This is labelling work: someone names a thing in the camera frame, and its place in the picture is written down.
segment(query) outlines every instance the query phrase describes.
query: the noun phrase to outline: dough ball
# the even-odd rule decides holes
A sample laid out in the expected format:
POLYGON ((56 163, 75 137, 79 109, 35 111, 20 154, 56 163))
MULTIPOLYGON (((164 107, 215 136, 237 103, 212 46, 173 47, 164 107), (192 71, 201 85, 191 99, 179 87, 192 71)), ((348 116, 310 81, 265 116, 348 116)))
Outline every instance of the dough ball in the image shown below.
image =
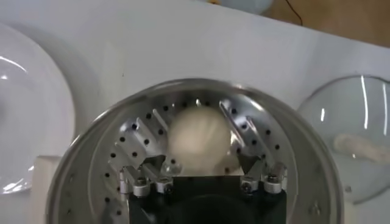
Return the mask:
POLYGON ((168 153, 182 165, 182 175, 213 175, 229 148, 229 124, 209 107, 184 110, 168 131, 168 153))

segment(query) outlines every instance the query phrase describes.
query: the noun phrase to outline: perforated metal plate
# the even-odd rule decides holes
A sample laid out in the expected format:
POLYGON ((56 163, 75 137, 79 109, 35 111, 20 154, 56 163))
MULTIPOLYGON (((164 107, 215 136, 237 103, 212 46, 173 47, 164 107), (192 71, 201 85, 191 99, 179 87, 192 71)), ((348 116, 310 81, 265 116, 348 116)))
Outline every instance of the perforated metal plate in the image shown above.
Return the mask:
MULTIPOLYGON (((214 108, 232 128, 230 152, 218 173, 239 168, 237 153, 259 156, 265 166, 281 161, 288 170, 288 222, 339 223, 339 183, 321 140, 275 99, 212 80, 164 83, 97 118, 58 168, 48 223, 128 223, 127 206, 118 192, 120 168, 166 154, 169 126, 188 107, 214 108)), ((173 159, 167 158, 163 171, 183 165, 173 159)))

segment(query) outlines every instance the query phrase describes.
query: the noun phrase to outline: white surface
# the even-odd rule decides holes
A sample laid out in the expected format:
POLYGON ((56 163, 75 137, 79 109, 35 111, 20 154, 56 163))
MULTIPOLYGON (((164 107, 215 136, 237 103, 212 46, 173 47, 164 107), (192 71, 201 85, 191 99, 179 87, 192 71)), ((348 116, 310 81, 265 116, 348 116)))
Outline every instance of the white surface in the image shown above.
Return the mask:
POLYGON ((36 156, 64 154, 74 115, 69 88, 51 58, 0 24, 0 194, 31 187, 36 156))
POLYGON ((30 200, 30 224, 44 224, 45 206, 52 177, 60 156, 38 156, 34 162, 30 200))
MULTIPOLYGON (((197 1, 2 0, 0 21, 59 65, 74 94, 79 131, 119 99, 169 79, 238 82, 296 109, 336 77, 390 78, 389 49, 197 1)), ((5 210, 20 214, 21 197, 5 210)), ((380 201, 387 204, 366 204, 357 213, 383 223, 386 197, 380 201)), ((2 223, 13 215, 1 216, 2 223)))

